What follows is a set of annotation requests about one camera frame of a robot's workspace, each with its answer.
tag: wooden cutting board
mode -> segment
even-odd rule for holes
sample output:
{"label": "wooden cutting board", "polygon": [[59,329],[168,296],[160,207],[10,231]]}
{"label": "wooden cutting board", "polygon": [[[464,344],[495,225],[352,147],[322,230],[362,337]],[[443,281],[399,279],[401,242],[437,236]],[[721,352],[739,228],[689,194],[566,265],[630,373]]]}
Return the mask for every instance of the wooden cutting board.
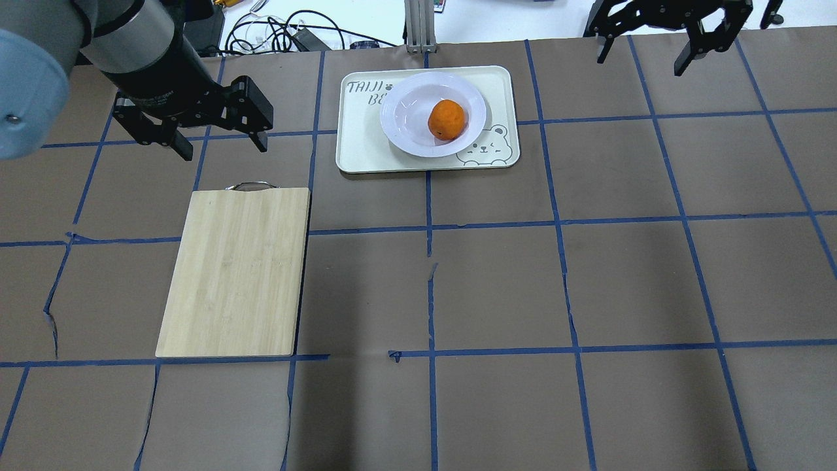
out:
{"label": "wooden cutting board", "polygon": [[292,355],[310,192],[192,193],[157,356]]}

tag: bear drawing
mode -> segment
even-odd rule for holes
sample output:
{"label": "bear drawing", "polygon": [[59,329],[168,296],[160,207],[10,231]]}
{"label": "bear drawing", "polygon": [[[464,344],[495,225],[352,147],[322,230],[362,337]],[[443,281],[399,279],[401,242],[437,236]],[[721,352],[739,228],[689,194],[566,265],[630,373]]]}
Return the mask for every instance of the bear drawing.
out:
{"label": "bear drawing", "polygon": [[508,162],[512,154],[508,135],[508,129],[500,124],[483,129],[476,142],[457,152],[456,158],[466,167],[502,165]]}

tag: white bowl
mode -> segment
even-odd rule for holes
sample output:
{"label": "white bowl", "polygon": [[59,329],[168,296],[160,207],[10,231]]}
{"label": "white bowl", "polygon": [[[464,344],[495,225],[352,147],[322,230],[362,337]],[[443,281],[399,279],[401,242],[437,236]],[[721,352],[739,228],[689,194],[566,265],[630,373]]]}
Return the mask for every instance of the white bowl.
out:
{"label": "white bowl", "polygon": [[[453,141],[436,138],[427,126],[430,112],[442,100],[465,110],[465,129]],[[476,141],[485,125],[485,99],[469,81],[443,72],[413,75],[390,90],[381,103],[381,127],[389,141],[420,157],[455,154]]]}

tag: orange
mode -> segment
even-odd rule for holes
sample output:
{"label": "orange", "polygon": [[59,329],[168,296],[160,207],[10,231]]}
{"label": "orange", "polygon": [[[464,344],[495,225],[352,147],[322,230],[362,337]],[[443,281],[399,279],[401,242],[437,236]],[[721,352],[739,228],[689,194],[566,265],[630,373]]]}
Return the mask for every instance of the orange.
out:
{"label": "orange", "polygon": [[453,141],[465,129],[465,110],[456,101],[442,100],[430,112],[427,127],[437,139]]}

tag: metal post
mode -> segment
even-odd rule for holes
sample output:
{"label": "metal post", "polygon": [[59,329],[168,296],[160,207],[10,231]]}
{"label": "metal post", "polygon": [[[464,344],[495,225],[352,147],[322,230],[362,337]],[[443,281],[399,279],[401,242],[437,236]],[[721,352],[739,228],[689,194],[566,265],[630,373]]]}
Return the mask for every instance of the metal post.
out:
{"label": "metal post", "polygon": [[407,52],[436,52],[433,0],[404,0]]}

